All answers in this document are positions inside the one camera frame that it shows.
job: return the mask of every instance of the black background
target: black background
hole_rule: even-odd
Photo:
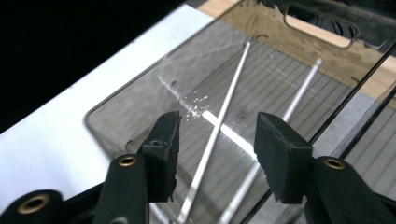
[[[9,2],[0,2],[0,133],[183,1]]]

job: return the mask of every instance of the metal rod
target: metal rod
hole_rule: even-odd
[[[291,115],[293,114],[294,110],[297,108],[297,105],[303,98],[306,89],[308,88],[309,84],[311,83],[312,79],[317,73],[321,63],[322,60],[318,58],[314,66],[312,66],[309,74],[306,76],[303,85],[300,87],[300,89],[297,91],[296,95],[294,96],[293,100],[291,101],[291,104],[289,105],[288,109],[286,110],[286,113],[283,115],[282,118],[286,122],[290,120]],[[256,176],[259,170],[260,170],[260,165],[258,162],[256,162],[248,172],[247,177],[244,179],[244,182],[242,182],[238,191],[233,196],[233,199],[230,201],[230,203],[227,205],[226,209],[224,210],[223,214],[221,215],[220,220],[218,222],[219,224],[230,223],[231,218],[233,218],[236,209],[238,209],[242,200],[245,198],[246,194],[248,193],[248,190],[250,189],[250,186],[254,181],[254,177]]]
[[[205,168],[207,166],[207,163],[210,158],[210,154],[212,153],[213,147],[216,144],[216,140],[219,136],[219,131],[222,122],[224,121],[225,114],[227,112],[228,106],[231,102],[231,99],[233,97],[233,92],[236,87],[236,83],[238,82],[238,78],[241,74],[242,68],[245,63],[245,59],[248,56],[248,51],[250,48],[250,42],[246,42],[244,52],[242,54],[241,61],[239,61],[238,67],[236,68],[235,74],[233,76],[233,81],[231,82],[230,89],[228,89],[227,95],[225,96],[224,103],[221,107],[221,110],[219,112],[219,118],[218,122],[214,125],[212,134],[210,134],[209,141],[207,142],[204,154],[201,158],[201,161],[198,165],[198,169],[195,173],[194,179],[192,180],[190,190],[187,194],[186,200],[183,203],[183,206],[181,207],[180,214],[178,216],[177,222],[178,223],[185,223],[187,220],[187,217],[189,216],[192,203],[195,199],[195,195],[198,191],[198,188],[201,184],[202,177],[204,176]]]

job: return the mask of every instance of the transparent glass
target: transparent glass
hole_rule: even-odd
[[[289,1],[238,3],[87,114],[88,128],[113,159],[125,152],[136,152],[161,114],[180,111],[183,120],[174,202],[151,205],[151,211],[156,211],[150,214],[154,223],[163,222],[162,218],[177,220],[213,129],[213,119],[219,115],[247,41],[251,47],[223,122],[228,131],[219,134],[189,223],[219,220],[256,163],[250,151],[257,113],[264,111],[282,117],[317,59],[322,63],[289,122],[306,140],[315,140],[313,137],[323,132],[320,128],[331,123],[329,117],[343,109],[339,105],[358,91],[376,99],[375,95],[366,94],[360,83],[387,56],[395,42],[395,23],[338,4],[300,1],[299,7],[309,7],[315,13],[353,26],[350,43],[340,48],[324,37],[310,35],[308,28],[314,25],[309,22],[298,21],[308,25],[301,29],[285,22],[290,16],[288,5]],[[384,27],[385,35],[364,35],[367,29],[379,26]],[[382,45],[378,48],[367,43]],[[256,212],[252,210],[255,205],[265,202],[263,196],[268,189],[260,170],[232,223],[248,221],[247,217]],[[285,208],[274,203],[268,211],[277,206]]]

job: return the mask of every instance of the silver rod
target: silver rod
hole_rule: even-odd
[[[297,108],[297,105],[303,98],[306,89],[308,88],[309,84],[311,83],[312,79],[317,73],[321,63],[322,60],[318,58],[314,66],[312,66],[309,74],[306,76],[303,85],[300,87],[300,89],[294,96],[293,100],[291,101],[291,104],[289,105],[288,109],[286,110],[286,113],[283,115],[282,118],[286,122],[290,120],[291,115],[293,114],[294,110]],[[230,201],[230,203],[227,205],[226,209],[224,210],[223,214],[221,215],[220,220],[218,222],[219,224],[230,223],[231,219],[233,218],[233,215],[236,212],[236,209],[238,209],[242,200],[245,198],[246,194],[248,193],[248,190],[253,184],[254,177],[256,176],[259,170],[260,170],[260,165],[258,162],[256,162],[256,164],[248,172],[247,177],[244,179],[244,182],[239,187],[238,191],[233,196],[233,199]]]
[[[180,214],[177,219],[178,223],[185,223],[187,220],[187,217],[189,216],[189,213],[190,213],[190,210],[192,207],[192,203],[195,199],[195,195],[196,195],[198,188],[201,184],[202,177],[204,176],[205,168],[209,161],[210,154],[212,153],[213,147],[216,144],[216,140],[219,135],[221,124],[224,121],[224,117],[227,112],[228,105],[230,104],[231,99],[233,97],[233,92],[235,90],[236,83],[238,82],[238,78],[239,78],[242,68],[244,66],[245,59],[248,56],[249,48],[250,48],[250,42],[246,42],[241,61],[239,61],[238,67],[236,68],[235,74],[233,76],[233,81],[231,82],[231,85],[230,85],[230,89],[228,89],[227,95],[225,96],[225,99],[224,99],[224,103],[223,103],[221,110],[219,112],[218,122],[213,127],[212,134],[210,134],[204,154],[203,154],[201,161],[198,165],[198,169],[195,173],[194,179],[192,180],[186,200],[184,201],[183,206],[181,207],[181,211],[180,211]]]

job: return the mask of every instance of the wooden surface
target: wooden surface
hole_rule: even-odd
[[[203,3],[198,9],[205,14],[217,18],[219,15],[221,15],[223,12],[225,12],[227,9],[231,8],[234,4],[236,4],[237,0],[209,0],[205,3]],[[297,19],[294,19],[292,17],[287,17],[288,23],[293,24],[292,26],[295,27],[300,27],[304,32],[309,33],[313,36],[316,36],[318,38],[322,39],[327,39],[329,42],[332,42],[335,44],[336,43],[341,43],[340,45],[345,45],[346,42],[348,42],[348,39],[345,39],[339,35],[335,35],[333,33],[321,30],[313,26],[309,23],[306,23],[304,21],[299,21]],[[255,28],[243,28],[245,29],[244,32],[250,32],[251,30],[249,29],[255,29]],[[356,52],[356,59],[355,62],[350,61],[350,60],[341,60],[337,62],[337,65],[339,66],[339,63],[344,63],[343,66],[339,66],[339,70],[334,70],[334,73],[337,74],[344,74],[346,71],[354,71],[355,73],[351,72],[351,74],[361,74],[361,76],[356,76],[352,75],[349,78],[345,77],[337,77],[337,74],[329,74],[331,77],[334,78],[341,78],[343,79],[343,82],[348,85],[348,86],[353,86],[356,84],[356,81],[360,80],[362,78],[362,74],[366,74],[368,71],[368,67],[371,67],[373,62],[365,62],[362,61],[364,59],[370,59],[370,58],[375,58],[378,60],[379,56],[375,55],[374,57],[368,57],[367,55],[374,55],[375,52],[369,52],[366,48],[358,46],[358,44],[355,44],[356,47],[353,49]],[[375,73],[372,75],[372,77],[364,84],[364,86],[361,88],[361,92],[369,95],[370,97],[377,99],[381,94],[387,91],[387,89],[393,84],[393,82],[396,80],[396,59],[392,56],[388,57],[384,63],[375,71]],[[394,101],[390,102],[390,104],[394,107],[396,107],[396,104]]]

